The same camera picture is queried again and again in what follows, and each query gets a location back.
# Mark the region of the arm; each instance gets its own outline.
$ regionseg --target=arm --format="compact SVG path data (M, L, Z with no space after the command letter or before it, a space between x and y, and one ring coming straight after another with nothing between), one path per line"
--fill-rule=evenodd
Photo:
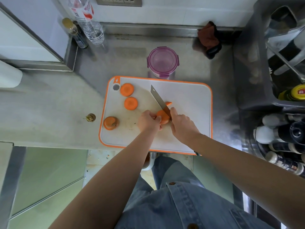
M305 180L260 158L215 141L185 115L170 110L173 135L222 171L232 183L285 226L304 228Z
M161 117L145 111L141 133L104 165L49 229L113 228L120 218L160 127Z

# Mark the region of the stainless steel countertop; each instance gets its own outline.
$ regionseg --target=stainless steel countertop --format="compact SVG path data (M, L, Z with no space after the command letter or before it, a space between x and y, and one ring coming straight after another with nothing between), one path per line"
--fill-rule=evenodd
M209 60L195 41L195 38L105 35L102 46L90 44L88 49L78 50L74 72L104 97L113 76L156 78L147 68L146 58L158 46L170 47L178 54L180 66L169 79L208 84L213 93L213 138L241 150L232 48L223 45L216 57Z

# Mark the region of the wall socket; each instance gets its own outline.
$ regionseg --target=wall socket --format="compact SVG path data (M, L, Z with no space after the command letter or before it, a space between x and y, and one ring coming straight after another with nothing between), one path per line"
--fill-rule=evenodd
M96 0L98 5L142 6L142 0Z

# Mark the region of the forearm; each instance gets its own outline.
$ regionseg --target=forearm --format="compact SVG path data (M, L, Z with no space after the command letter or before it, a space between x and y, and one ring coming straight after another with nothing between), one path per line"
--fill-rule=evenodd
M304 179L205 135L197 135L189 147L210 160L240 190L286 226L305 225Z
M149 130L141 132L88 182L51 228L80 228L67 218L85 216L101 228L113 228L135 187L154 136Z

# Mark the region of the hand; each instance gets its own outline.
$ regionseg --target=hand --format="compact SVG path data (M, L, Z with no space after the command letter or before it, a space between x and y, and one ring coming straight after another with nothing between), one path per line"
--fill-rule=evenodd
M139 118L138 127L141 132L143 132L144 130L151 130L154 133L157 133L158 131L162 130L160 122L161 116L157 117L156 114L152 113L149 110L146 110L141 114Z
M173 135L183 144L189 146L190 141L200 135L194 122L186 115L178 115L175 108L170 109L172 117L171 129Z

